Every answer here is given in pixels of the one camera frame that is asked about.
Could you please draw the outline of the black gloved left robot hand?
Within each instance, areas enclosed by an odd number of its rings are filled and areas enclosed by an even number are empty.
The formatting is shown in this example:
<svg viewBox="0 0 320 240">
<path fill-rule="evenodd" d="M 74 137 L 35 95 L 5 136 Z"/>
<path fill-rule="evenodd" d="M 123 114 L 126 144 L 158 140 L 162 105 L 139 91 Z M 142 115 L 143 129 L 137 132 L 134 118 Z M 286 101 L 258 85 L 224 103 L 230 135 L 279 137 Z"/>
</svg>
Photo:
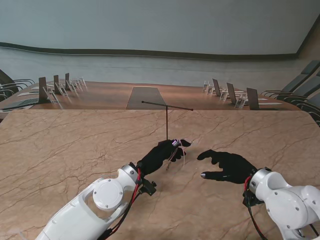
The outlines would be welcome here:
<svg viewBox="0 0 320 240">
<path fill-rule="evenodd" d="M 186 152 L 181 147 L 189 147 L 191 143 L 184 139 L 167 139 L 158 143 L 157 146 L 137 162 L 137 167 L 140 169 L 143 176 L 149 175 L 157 171 L 165 160 L 176 162 L 186 155 Z"/>
</svg>

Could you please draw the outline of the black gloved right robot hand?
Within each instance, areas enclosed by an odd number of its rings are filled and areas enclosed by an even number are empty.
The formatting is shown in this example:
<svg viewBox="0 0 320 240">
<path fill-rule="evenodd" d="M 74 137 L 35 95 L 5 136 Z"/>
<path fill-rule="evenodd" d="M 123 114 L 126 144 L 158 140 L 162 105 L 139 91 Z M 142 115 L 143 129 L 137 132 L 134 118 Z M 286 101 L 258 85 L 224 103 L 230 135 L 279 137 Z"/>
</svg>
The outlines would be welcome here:
<svg viewBox="0 0 320 240">
<path fill-rule="evenodd" d="M 212 149 L 202 152 L 198 161 L 211 158 L 211 164 L 216 165 L 221 171 L 205 171 L 200 175 L 203 179 L 215 180 L 219 182 L 231 182 L 234 184 L 244 184 L 246 179 L 255 174 L 258 169 L 241 155 Z"/>
</svg>

